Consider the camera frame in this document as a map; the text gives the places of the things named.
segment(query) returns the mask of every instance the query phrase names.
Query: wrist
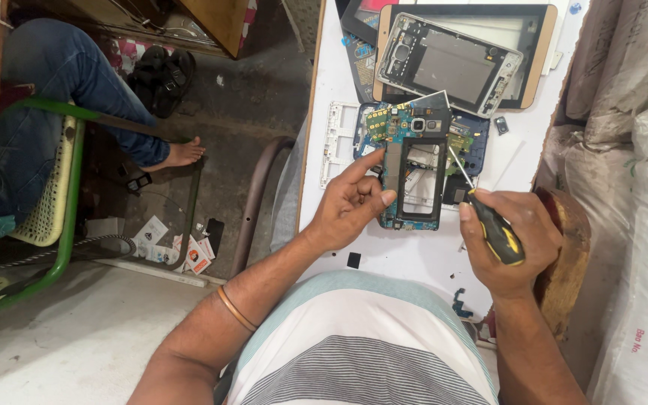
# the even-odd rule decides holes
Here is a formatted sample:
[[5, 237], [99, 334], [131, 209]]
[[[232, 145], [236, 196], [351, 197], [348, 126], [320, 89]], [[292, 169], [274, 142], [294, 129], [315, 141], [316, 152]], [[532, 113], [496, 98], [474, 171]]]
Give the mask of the wrist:
[[492, 301], [495, 306], [519, 306], [532, 303], [536, 305], [534, 292], [529, 288], [507, 292], [492, 292]]
[[302, 251], [310, 253], [316, 257], [319, 257], [326, 252], [326, 250], [322, 250], [323, 244], [320, 243], [320, 239], [314, 235], [314, 232], [309, 229], [308, 226], [302, 229], [301, 232], [294, 237], [292, 242], [301, 245]]

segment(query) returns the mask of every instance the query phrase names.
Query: striped t-shirt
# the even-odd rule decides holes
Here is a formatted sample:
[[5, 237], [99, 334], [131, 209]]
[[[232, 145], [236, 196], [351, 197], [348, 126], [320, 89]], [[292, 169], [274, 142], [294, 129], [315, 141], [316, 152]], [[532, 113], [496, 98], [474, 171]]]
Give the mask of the striped t-shirt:
[[496, 404], [471, 337], [413, 282], [328, 271], [295, 285], [249, 340], [228, 403]]

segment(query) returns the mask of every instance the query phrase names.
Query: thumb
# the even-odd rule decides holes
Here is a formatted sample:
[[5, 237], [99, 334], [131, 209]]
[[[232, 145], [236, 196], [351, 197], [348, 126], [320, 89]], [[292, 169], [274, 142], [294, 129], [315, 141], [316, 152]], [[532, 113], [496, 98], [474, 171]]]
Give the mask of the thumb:
[[369, 198], [369, 201], [352, 211], [352, 214], [354, 214], [353, 219], [360, 228], [363, 228], [369, 221], [379, 216], [384, 208], [390, 206], [396, 199], [397, 192], [393, 189], [386, 189], [378, 195], [373, 196], [373, 198]]
[[477, 217], [477, 211], [470, 204], [459, 204], [459, 230], [462, 232], [466, 253], [473, 267], [489, 268], [497, 264], [486, 239], [482, 224]]

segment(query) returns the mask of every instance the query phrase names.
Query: screwdriver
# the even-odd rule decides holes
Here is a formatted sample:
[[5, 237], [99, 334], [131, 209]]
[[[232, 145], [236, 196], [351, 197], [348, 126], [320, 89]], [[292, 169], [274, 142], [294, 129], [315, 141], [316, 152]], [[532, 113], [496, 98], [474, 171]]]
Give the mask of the screwdriver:
[[482, 204], [481, 201], [474, 197], [474, 190], [476, 190], [474, 183], [472, 183], [472, 180], [462, 167], [462, 162], [459, 161], [459, 157], [451, 146], [449, 146], [449, 152], [456, 162], [456, 165], [462, 170], [466, 182], [468, 182], [469, 186], [472, 188], [467, 193], [469, 203], [471, 203], [474, 210], [477, 211], [477, 216], [479, 217], [481, 228], [484, 230], [484, 238], [487, 239], [489, 249], [494, 252], [494, 255], [501, 263], [509, 266], [521, 264], [524, 261], [524, 248], [522, 247], [519, 238], [514, 234], [511, 225], [509, 225], [509, 222], [507, 222], [501, 215], [494, 211], [493, 208]]

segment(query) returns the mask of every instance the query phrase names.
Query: black sandal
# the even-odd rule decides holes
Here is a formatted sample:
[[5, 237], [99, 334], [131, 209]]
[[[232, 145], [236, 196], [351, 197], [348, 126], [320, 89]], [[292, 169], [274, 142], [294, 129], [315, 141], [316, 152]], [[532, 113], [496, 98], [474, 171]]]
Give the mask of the black sandal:
[[134, 65], [133, 72], [127, 76], [127, 84], [139, 98], [144, 107], [152, 112], [157, 78], [161, 75], [167, 51], [159, 45], [152, 45]]
[[196, 68], [194, 56], [181, 49], [176, 49], [164, 59], [153, 93], [152, 114], [168, 118], [174, 112], [191, 87]]

